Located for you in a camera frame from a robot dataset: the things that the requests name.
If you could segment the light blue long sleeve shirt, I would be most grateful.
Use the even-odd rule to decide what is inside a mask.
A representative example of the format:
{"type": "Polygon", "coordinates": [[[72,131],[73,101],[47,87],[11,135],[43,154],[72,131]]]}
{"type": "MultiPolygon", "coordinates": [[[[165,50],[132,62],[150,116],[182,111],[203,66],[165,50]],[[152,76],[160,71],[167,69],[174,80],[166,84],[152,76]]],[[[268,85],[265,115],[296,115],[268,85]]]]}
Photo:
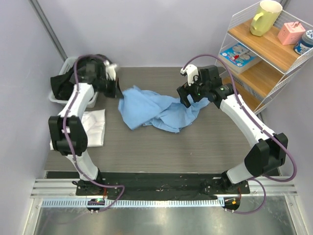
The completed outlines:
{"type": "Polygon", "coordinates": [[[194,122],[202,108],[210,104],[207,98],[194,102],[188,96],[191,106],[187,108],[179,98],[141,90],[137,86],[124,90],[122,94],[118,110],[131,130],[140,126],[154,126],[167,132],[179,133],[182,128],[194,122]]]}

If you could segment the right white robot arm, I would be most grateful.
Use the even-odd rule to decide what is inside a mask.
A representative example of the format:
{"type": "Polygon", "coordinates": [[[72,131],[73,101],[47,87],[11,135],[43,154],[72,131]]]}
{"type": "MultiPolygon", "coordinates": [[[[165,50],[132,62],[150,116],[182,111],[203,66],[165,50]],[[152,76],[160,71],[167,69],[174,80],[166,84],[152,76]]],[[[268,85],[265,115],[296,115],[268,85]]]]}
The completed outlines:
{"type": "Polygon", "coordinates": [[[283,149],[288,145],[287,136],[276,134],[264,125],[232,84],[222,82],[216,66],[198,69],[188,65],[180,73],[187,78],[186,83],[177,88],[181,103],[188,108],[191,106],[190,98],[193,102],[207,98],[232,119],[251,147],[242,163],[221,174],[224,192],[233,193],[247,179],[265,175],[285,163],[283,149]]]}

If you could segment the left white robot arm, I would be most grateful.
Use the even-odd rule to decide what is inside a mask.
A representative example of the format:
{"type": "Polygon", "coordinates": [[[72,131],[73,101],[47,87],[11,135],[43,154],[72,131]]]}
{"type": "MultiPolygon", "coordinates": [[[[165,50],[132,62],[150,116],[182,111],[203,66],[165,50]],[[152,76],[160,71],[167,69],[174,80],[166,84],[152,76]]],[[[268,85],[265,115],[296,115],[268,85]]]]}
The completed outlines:
{"type": "Polygon", "coordinates": [[[52,88],[58,93],[63,85],[70,85],[69,99],[57,116],[48,120],[53,149],[66,156],[79,172],[80,179],[89,181],[87,189],[93,195],[100,195],[104,183],[100,170],[92,162],[88,151],[88,136],[82,124],[82,117],[88,103],[96,92],[106,97],[122,98],[116,74],[118,65],[108,60],[87,59],[75,62],[66,73],[52,77],[52,88]]]}

